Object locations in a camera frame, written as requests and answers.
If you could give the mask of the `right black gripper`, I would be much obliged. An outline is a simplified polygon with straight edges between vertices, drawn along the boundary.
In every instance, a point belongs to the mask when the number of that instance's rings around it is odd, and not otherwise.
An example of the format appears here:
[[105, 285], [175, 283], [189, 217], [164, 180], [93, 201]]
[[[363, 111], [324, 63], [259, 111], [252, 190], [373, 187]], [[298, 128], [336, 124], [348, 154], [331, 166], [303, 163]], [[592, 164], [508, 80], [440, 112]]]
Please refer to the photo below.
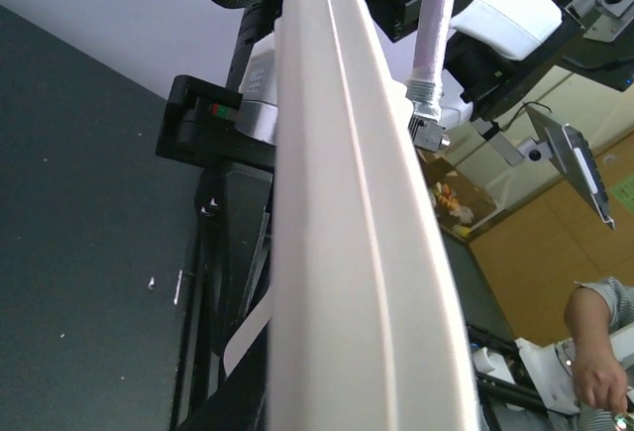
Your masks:
[[204, 253], [200, 344], [209, 358], [195, 430], [265, 428], [267, 329], [254, 310], [269, 285], [275, 147], [236, 129], [242, 104], [235, 90], [181, 74], [156, 145], [160, 158], [203, 168], [228, 160], [204, 171], [195, 200]]

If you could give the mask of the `person forearm striped sleeve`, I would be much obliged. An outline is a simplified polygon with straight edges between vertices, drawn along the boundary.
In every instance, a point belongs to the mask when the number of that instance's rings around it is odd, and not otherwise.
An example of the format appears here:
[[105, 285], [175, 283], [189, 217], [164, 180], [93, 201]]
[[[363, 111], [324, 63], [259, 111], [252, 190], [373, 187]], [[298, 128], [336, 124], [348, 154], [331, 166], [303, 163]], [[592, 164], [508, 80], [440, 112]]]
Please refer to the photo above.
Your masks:
[[576, 346], [606, 348], [611, 333], [633, 323], [633, 287], [613, 276], [577, 283], [565, 323]]

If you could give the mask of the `person hand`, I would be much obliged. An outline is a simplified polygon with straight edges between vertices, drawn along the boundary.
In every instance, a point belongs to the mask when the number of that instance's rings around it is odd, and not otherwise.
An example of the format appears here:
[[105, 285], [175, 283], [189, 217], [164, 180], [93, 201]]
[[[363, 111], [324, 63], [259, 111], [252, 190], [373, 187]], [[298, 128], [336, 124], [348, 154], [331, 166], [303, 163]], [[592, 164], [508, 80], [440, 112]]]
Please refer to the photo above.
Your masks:
[[610, 347], [577, 346], [573, 381], [584, 404], [615, 414], [627, 410], [628, 378]]

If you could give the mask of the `beige phone case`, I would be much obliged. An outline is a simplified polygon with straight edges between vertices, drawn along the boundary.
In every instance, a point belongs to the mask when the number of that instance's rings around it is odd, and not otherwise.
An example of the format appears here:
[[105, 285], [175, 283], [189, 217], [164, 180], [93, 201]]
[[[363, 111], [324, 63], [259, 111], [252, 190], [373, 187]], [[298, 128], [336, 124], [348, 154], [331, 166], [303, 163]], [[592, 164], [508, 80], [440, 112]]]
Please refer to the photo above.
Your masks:
[[411, 109], [364, 0], [283, 0], [270, 430], [475, 430], [461, 304]]

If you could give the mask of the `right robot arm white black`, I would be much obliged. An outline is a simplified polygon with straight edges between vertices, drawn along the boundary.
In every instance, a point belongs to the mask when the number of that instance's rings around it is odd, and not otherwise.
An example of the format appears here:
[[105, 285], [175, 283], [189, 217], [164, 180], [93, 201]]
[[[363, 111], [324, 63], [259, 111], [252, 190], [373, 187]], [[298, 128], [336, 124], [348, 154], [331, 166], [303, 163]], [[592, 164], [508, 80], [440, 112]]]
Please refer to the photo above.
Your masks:
[[467, 323], [421, 151], [470, 122], [550, 162], [611, 223], [583, 135], [544, 105], [497, 118], [633, 0], [212, 0], [242, 9], [225, 86], [173, 81], [157, 154], [202, 168], [177, 430], [495, 430], [492, 402], [566, 427], [586, 335], [537, 346]]

